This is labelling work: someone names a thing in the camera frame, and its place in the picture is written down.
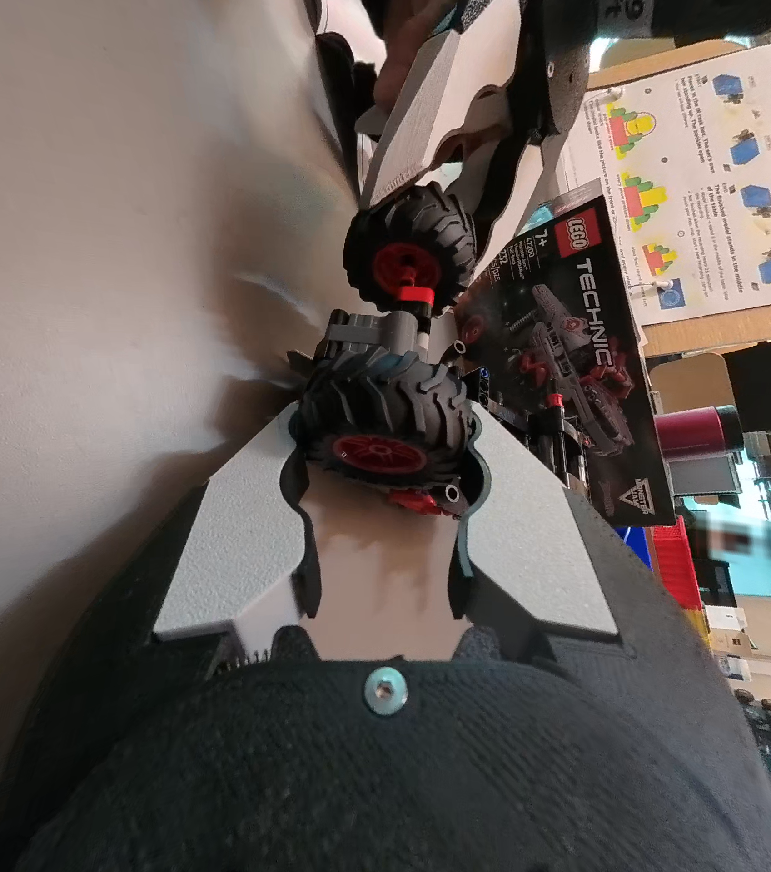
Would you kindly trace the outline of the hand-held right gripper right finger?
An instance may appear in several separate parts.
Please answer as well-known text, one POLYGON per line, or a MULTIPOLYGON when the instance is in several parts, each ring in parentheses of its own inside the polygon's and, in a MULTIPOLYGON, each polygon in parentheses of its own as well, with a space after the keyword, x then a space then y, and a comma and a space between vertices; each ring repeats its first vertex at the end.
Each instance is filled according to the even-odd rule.
POLYGON ((552 638, 620 644, 570 492, 488 412, 473 412, 470 504, 451 561, 457 619, 491 630, 506 660, 551 652, 552 638))

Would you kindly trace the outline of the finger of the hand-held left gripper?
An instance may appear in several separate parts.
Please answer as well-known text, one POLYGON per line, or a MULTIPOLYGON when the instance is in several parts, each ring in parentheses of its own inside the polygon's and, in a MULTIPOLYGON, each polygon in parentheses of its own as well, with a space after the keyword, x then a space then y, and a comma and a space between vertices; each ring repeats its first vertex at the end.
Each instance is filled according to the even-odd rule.
POLYGON ((520 2, 494 1, 469 24, 425 41, 373 151, 361 206, 377 206, 423 176, 473 101, 510 82, 521 26, 520 2))
POLYGON ((467 137, 455 182, 473 221, 474 270, 486 269, 546 199, 564 142, 546 87, 509 87, 480 103, 486 125, 467 137))

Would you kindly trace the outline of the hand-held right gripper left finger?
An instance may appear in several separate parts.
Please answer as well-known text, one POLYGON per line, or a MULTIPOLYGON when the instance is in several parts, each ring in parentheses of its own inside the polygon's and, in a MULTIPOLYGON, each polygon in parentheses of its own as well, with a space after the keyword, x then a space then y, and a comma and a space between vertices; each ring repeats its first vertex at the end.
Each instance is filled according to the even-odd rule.
POLYGON ((243 660, 273 659, 278 635, 313 618, 322 575, 309 477, 287 406, 207 483, 153 632, 160 641, 227 634, 243 660))

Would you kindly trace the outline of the black toy wheel red hub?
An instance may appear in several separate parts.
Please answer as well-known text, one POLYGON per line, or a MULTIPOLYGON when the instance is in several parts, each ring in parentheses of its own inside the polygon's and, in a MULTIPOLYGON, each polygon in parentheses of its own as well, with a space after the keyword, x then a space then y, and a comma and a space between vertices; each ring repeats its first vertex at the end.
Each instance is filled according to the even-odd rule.
POLYGON ((473 429, 465 383, 415 352, 377 347, 316 365, 290 424, 308 461, 381 489, 458 482, 473 429))
POLYGON ((432 182, 356 214, 348 228, 343 267, 348 283, 380 312, 393 311, 413 289, 428 291, 435 317, 466 291, 476 265, 472 217, 457 197, 432 182))

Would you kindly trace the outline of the black toy truck chassis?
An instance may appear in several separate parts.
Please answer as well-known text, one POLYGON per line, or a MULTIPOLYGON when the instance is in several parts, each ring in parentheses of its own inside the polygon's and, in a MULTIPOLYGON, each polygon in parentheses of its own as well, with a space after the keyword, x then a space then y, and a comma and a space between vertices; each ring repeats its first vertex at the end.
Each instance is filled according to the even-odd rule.
MULTIPOLYGON (((568 490, 590 500, 587 455, 590 439, 567 400, 556 389, 554 379, 545 378, 540 389, 532 389, 528 401, 509 404, 498 390, 500 377, 490 368, 460 360, 459 371, 467 395, 553 473, 568 490)), ((392 489, 387 500, 423 516, 460 519, 480 495, 481 476, 469 453, 459 471, 445 485, 422 489, 392 489)))

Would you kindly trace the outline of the grey toy axle block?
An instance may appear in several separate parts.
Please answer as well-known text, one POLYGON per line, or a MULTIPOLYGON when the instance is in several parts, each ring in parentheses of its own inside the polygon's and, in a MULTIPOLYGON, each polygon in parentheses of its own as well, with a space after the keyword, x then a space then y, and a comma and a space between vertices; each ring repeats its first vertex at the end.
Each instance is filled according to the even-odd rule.
POLYGON ((434 290, 404 285, 392 302, 392 310, 381 316, 331 311, 326 332, 315 348, 314 361, 345 351, 359 353, 381 347, 398 356, 415 352, 427 362, 434 290))

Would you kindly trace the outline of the person's left hand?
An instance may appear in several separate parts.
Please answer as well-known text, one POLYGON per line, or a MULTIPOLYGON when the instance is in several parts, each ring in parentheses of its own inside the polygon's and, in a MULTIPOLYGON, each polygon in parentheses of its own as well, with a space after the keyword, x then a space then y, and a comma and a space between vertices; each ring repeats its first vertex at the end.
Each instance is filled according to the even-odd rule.
POLYGON ((364 5, 386 49, 386 59, 374 86, 374 100, 382 111, 390 114, 419 49, 452 14, 456 2, 382 1, 364 5))

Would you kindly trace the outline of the red plastic bin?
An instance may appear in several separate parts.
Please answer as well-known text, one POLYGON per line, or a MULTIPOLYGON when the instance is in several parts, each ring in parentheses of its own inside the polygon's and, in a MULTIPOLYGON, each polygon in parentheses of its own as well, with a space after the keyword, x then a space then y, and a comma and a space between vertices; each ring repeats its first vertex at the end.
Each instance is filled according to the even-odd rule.
POLYGON ((683 611, 701 614, 704 605, 684 519, 678 516, 672 526, 653 527, 652 546, 663 587, 683 611))

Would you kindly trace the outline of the printed instruction board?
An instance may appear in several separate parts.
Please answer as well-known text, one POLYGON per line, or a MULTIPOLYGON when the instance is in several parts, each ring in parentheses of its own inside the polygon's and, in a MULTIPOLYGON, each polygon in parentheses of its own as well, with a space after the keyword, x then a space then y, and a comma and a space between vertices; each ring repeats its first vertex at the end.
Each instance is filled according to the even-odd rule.
POLYGON ((558 166, 598 180, 651 354, 771 340, 771 45, 597 73, 558 166))

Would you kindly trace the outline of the black toy box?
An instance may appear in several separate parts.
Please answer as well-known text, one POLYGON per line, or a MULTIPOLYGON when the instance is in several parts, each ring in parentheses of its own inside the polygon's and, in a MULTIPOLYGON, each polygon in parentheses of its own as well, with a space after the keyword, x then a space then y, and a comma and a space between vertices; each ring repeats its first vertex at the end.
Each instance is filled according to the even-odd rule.
POLYGON ((590 504, 614 528, 671 526, 671 485, 600 181, 543 211, 460 299, 465 359, 501 378, 509 404, 553 378, 590 439, 590 504))

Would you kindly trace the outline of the maroon tumbler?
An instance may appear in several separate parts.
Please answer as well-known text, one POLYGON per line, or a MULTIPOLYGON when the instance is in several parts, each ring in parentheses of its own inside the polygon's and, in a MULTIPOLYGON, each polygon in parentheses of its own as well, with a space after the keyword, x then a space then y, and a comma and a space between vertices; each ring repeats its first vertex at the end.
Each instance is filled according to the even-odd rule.
POLYGON ((654 425, 667 462, 726 456, 745 447, 740 416, 732 405, 656 415, 654 425))

